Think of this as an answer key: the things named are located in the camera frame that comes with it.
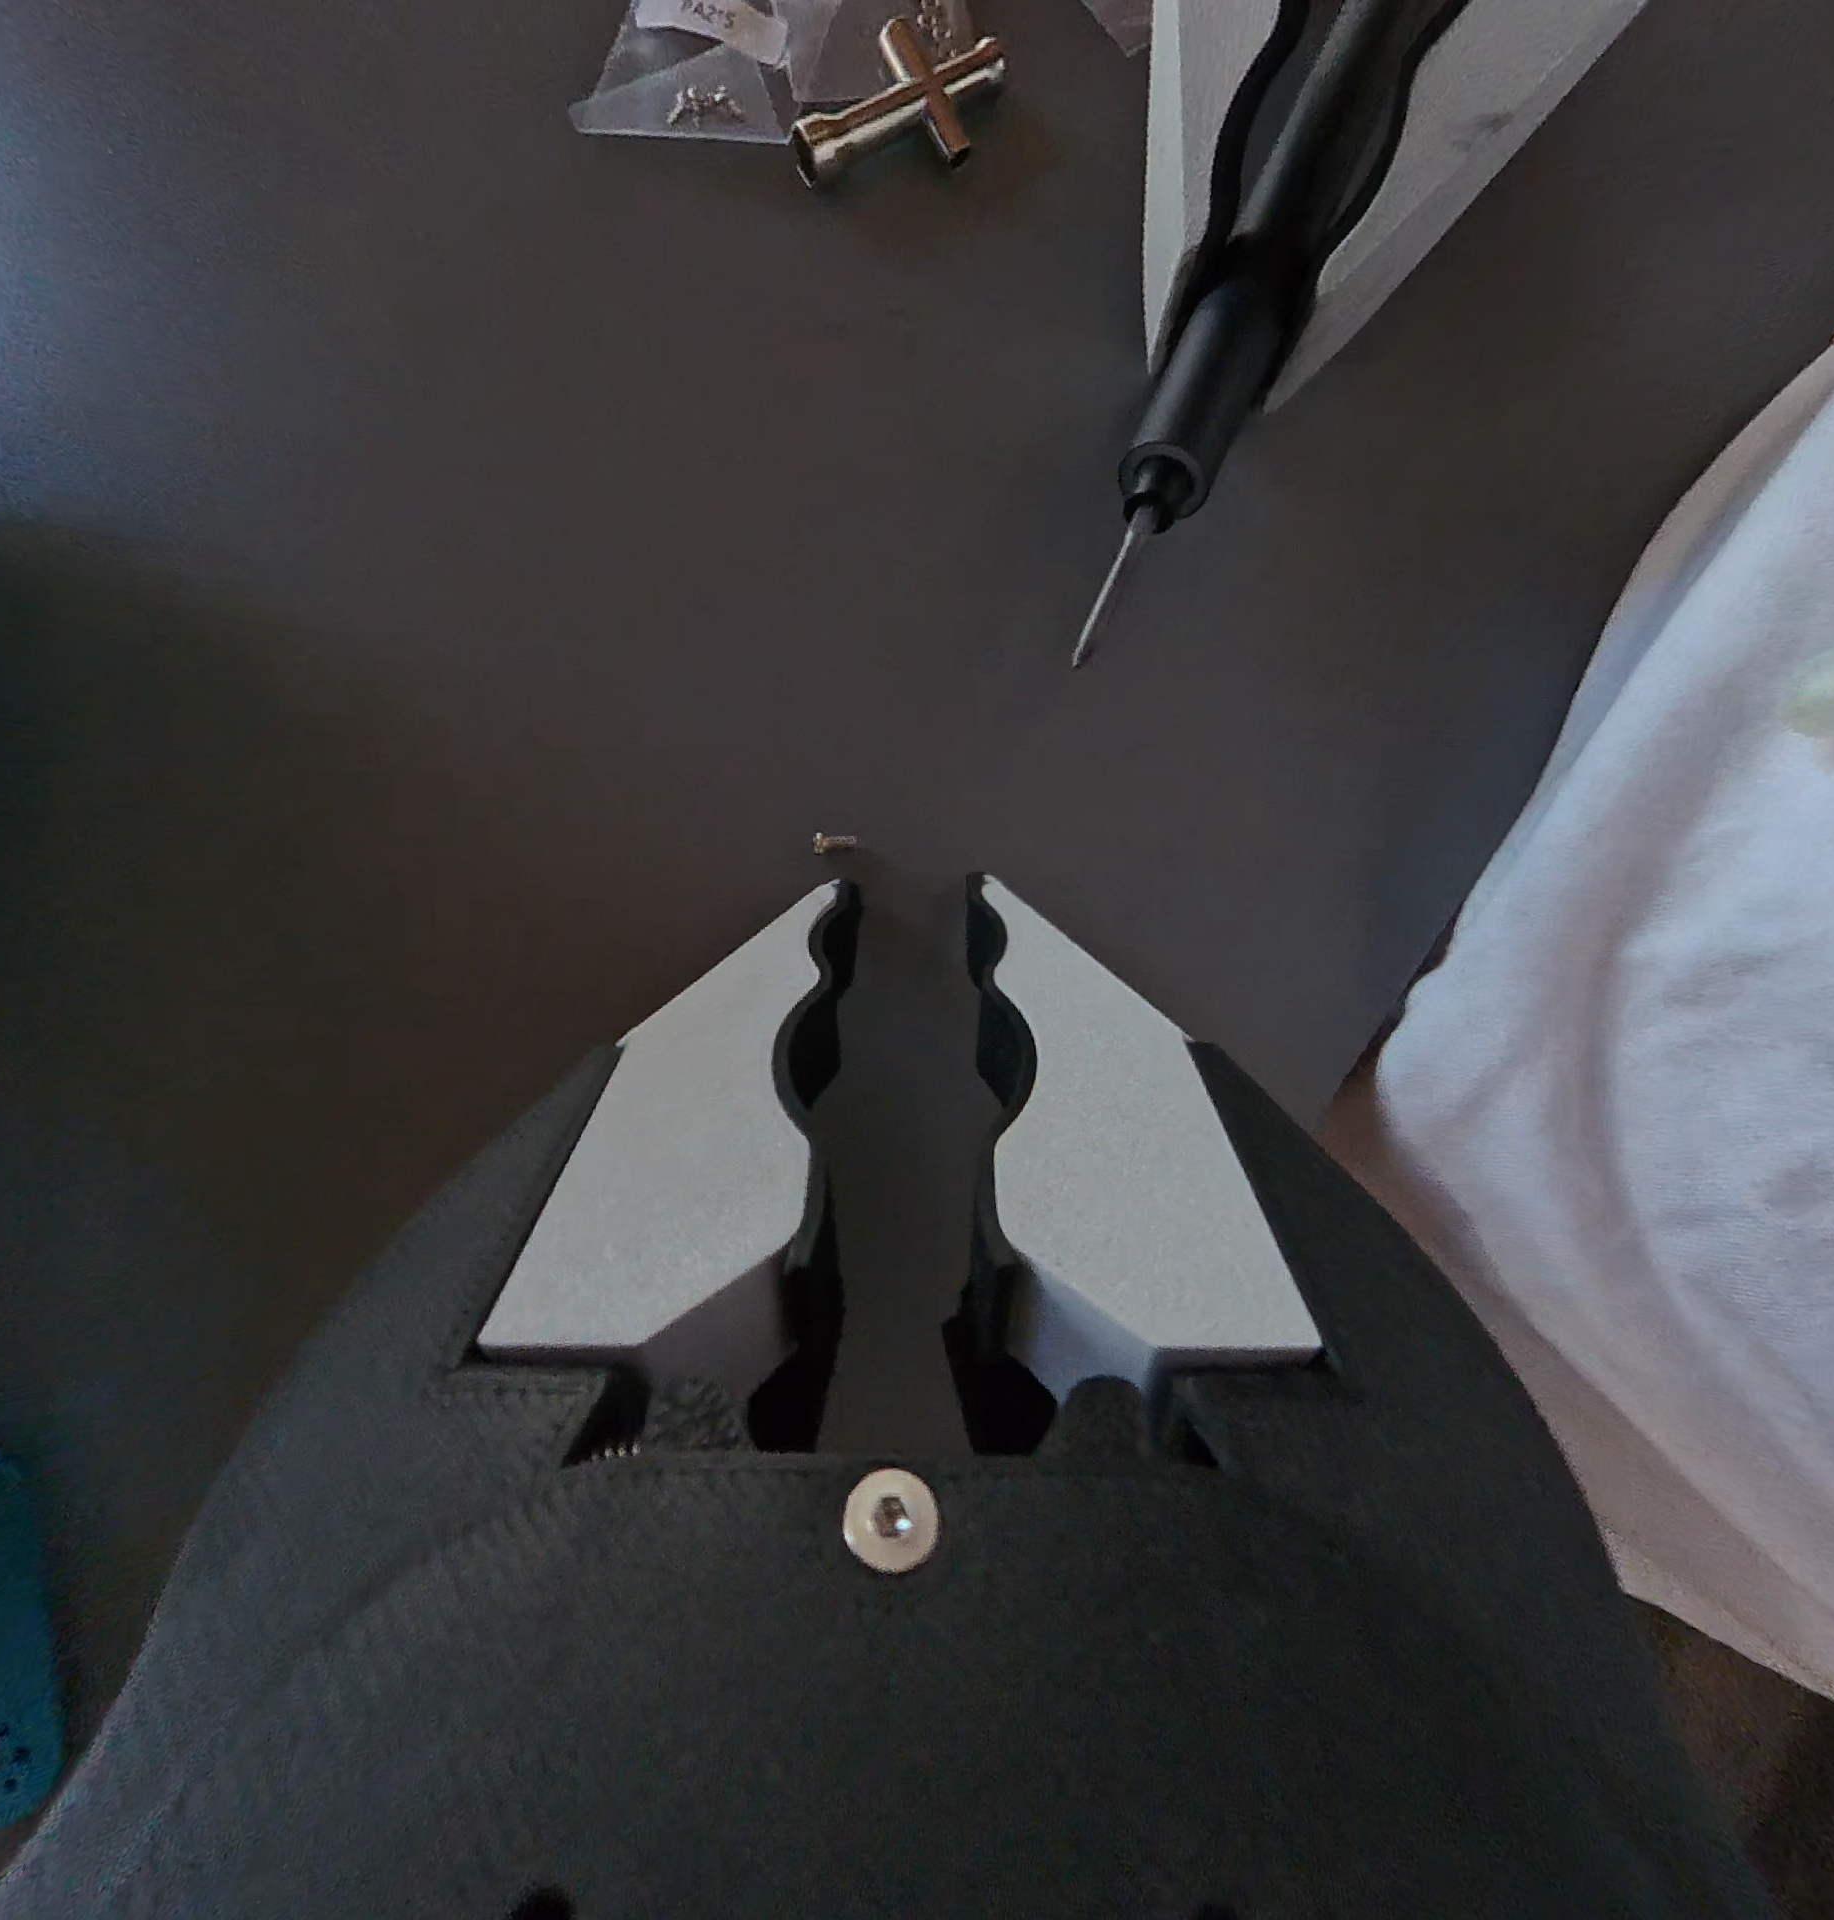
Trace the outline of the black screwdriver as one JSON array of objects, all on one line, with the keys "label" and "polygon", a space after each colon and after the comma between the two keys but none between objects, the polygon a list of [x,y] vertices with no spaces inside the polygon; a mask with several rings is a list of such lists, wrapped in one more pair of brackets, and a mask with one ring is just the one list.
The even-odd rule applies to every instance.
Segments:
[{"label": "black screwdriver", "polygon": [[1388,168],[1405,124],[1405,63],[1429,14],[1433,2],[1340,2],[1251,181],[1245,157],[1259,103],[1240,113],[1240,144],[1220,141],[1207,242],[1121,460],[1124,542],[1072,667],[1090,663],[1144,542],[1205,505],[1267,376],[1285,362],[1346,211]]}]

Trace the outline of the clear bag of screws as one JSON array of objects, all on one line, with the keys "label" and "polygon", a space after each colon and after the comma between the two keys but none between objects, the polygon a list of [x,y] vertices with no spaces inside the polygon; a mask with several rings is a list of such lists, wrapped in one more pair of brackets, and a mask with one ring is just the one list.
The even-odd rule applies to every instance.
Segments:
[{"label": "clear bag of screws", "polygon": [[775,71],[720,39],[630,36],[568,105],[568,124],[588,138],[784,147],[784,105]]}]

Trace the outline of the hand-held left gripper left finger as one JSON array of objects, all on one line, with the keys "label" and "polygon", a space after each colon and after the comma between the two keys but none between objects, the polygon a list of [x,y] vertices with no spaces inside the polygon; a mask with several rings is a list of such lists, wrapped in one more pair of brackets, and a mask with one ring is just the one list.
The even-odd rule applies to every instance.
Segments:
[{"label": "hand-held left gripper left finger", "polygon": [[815,1451],[847,1281],[808,1118],[859,924],[859,885],[819,882],[615,1043],[478,1355],[605,1373],[605,1437],[723,1412],[723,1448]]}]

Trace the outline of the metal cross wrench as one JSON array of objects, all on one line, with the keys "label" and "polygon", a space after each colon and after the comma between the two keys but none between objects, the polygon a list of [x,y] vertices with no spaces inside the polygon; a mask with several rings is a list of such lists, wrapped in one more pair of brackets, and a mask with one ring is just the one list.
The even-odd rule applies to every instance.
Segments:
[{"label": "metal cross wrench", "polygon": [[823,186],[866,157],[920,138],[958,168],[969,157],[965,109],[1006,89],[1008,48],[999,35],[961,36],[950,14],[896,11],[876,35],[883,87],[829,113],[804,113],[790,127],[798,181]]}]

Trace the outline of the dark desk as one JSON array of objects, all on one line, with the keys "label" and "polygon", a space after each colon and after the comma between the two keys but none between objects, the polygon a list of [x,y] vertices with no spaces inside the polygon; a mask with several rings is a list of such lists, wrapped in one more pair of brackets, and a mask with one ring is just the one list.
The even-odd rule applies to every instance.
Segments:
[{"label": "dark desk", "polygon": [[[0,1918],[1772,1918],[1571,1469],[1310,1136],[1834,337],[1834,2],[1645,2],[1072,669],[1149,63],[588,138],[627,2],[0,2]],[[817,831],[859,835],[815,857]],[[966,876],[1194,1041],[1322,1334],[965,1427]],[[862,893],[815,1451],[475,1336],[615,1043]]]}]

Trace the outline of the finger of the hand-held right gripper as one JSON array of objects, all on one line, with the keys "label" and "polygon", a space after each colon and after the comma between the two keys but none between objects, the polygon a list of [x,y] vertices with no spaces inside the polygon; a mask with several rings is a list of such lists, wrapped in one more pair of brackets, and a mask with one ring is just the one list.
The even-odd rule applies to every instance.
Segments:
[{"label": "finger of the hand-held right gripper", "polygon": [[1414,60],[1405,120],[1346,211],[1310,315],[1262,401],[1281,408],[1422,266],[1645,2],[1462,2]]},{"label": "finger of the hand-held right gripper", "polygon": [[1144,138],[1144,348],[1156,371],[1217,266],[1245,147],[1305,35],[1307,2],[1151,2]]}]

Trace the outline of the blue perforated metal plate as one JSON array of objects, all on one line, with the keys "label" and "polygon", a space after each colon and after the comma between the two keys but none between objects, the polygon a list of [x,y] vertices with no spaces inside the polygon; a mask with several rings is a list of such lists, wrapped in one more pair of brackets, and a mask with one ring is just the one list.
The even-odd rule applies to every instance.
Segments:
[{"label": "blue perforated metal plate", "polygon": [[0,1830],[43,1809],[64,1765],[40,1516],[20,1465],[0,1454]]}]

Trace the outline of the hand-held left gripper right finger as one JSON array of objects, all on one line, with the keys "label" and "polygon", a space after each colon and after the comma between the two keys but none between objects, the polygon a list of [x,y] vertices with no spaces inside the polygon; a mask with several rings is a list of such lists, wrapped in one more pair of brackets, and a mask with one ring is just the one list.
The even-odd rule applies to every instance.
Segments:
[{"label": "hand-held left gripper right finger", "polygon": [[1035,1451],[1090,1381],[1322,1361],[1192,1035],[991,873],[966,876],[975,1073],[999,1103],[965,1281],[965,1427]]}]

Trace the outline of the clear bag with white label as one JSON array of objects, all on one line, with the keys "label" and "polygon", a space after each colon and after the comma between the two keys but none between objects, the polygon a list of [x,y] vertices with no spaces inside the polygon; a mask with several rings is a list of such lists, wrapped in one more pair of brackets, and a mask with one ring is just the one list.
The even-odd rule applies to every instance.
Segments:
[{"label": "clear bag with white label", "polygon": [[785,17],[758,2],[630,2],[630,25],[706,36],[762,65],[785,65],[790,57]]}]

